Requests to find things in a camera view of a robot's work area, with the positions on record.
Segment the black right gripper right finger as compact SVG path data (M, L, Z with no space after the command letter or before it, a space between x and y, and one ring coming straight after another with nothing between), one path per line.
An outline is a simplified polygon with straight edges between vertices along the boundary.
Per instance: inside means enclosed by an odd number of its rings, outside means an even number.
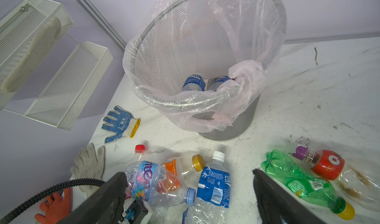
M253 188L263 224L323 224L262 170L255 169Z

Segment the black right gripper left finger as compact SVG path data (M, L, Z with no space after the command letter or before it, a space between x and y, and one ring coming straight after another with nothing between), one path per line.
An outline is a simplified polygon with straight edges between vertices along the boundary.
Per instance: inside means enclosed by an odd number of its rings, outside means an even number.
M117 224L124 210L127 178L124 172L116 173L107 182L97 179L75 179L60 184L62 188L94 184L100 188L85 200L60 224Z

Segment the white cap blue label bottle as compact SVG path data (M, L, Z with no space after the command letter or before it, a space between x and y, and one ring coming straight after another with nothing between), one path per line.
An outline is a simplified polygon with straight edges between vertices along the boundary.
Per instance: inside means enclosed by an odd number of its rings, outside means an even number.
M193 206L183 214L183 224L225 224L230 206L231 175L226 169L225 154L213 153L212 162L203 169Z

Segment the clear bottle blue label front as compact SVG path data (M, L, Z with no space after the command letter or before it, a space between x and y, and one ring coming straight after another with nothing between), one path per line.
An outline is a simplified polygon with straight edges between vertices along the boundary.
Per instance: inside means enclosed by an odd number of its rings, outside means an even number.
M231 80L230 77L228 76L222 76L219 78L216 78L215 80L212 81L211 85L208 87L208 91L217 91L218 88L225 83L226 81Z

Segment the clear bottle green cap blue label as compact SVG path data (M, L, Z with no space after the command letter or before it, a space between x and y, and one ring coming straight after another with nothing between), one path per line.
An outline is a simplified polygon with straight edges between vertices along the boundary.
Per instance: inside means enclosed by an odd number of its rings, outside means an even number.
M205 81L204 79L197 74L189 76L182 87L182 92L184 91L205 91Z

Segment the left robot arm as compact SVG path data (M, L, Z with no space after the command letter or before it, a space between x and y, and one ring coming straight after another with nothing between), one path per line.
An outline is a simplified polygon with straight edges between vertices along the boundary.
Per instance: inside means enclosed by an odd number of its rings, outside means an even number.
M12 222L15 218L17 218L19 215L21 215L24 211L32 207L34 204L37 202L43 200L44 198L48 197L49 195L52 195L53 193L64 190L66 188L71 188L75 186L96 186L96 187L101 187L102 185L105 184L105 181L98 180L98 179L93 179L93 178L82 178L82 179L74 179L74 180L69 180L65 182L61 182L59 184L53 185L38 194L32 196L19 206L17 206L15 209L13 209L11 212L9 212L7 215L5 215L1 219L1 224L9 224Z

